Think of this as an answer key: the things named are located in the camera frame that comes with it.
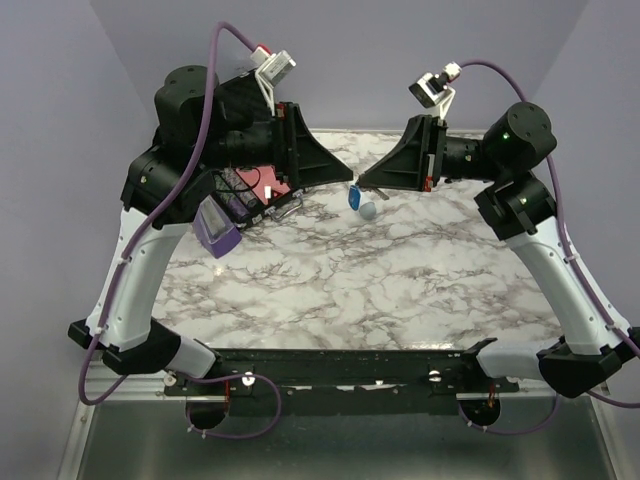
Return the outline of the blue key tag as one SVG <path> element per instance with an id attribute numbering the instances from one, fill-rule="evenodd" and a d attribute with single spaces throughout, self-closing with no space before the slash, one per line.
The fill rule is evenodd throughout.
<path id="1" fill-rule="evenodd" d="M 348 204 L 354 211 L 360 209 L 361 203 L 361 191 L 356 184 L 351 184 L 348 190 Z"/>

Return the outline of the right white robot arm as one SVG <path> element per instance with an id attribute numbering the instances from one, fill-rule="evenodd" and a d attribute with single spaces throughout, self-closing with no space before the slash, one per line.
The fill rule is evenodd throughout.
<path id="1" fill-rule="evenodd" d="M 460 379 L 480 392 L 496 378 L 545 381 L 578 397 L 639 354 L 639 330 L 595 282 L 561 219 L 561 206 L 533 173 L 556 148 L 545 111 L 517 102 L 481 140 L 450 136 L 444 120 L 411 118 L 399 143 L 361 174 L 361 189 L 430 192 L 443 179 L 479 180 L 479 213 L 533 276 L 562 329 L 552 345 L 492 341 L 460 367 Z"/>

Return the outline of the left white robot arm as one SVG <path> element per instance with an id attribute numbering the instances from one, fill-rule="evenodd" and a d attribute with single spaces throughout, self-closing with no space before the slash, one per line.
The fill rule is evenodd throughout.
<path id="1" fill-rule="evenodd" d="M 252 73 L 215 86 L 206 142 L 197 143 L 207 69 L 187 65 L 167 75 L 154 97 L 159 126 L 151 147 L 130 165 L 121 194 L 119 240 L 108 281 L 91 314 L 72 323 L 69 337 L 82 348 L 103 349 L 103 362 L 119 375 L 187 375 L 201 395 L 222 380 L 215 353 L 164 327 L 152 309 L 168 262 L 202 201 L 226 169 L 271 167 L 292 189 L 350 181 L 352 170 L 309 132 L 296 103 L 274 112 Z"/>

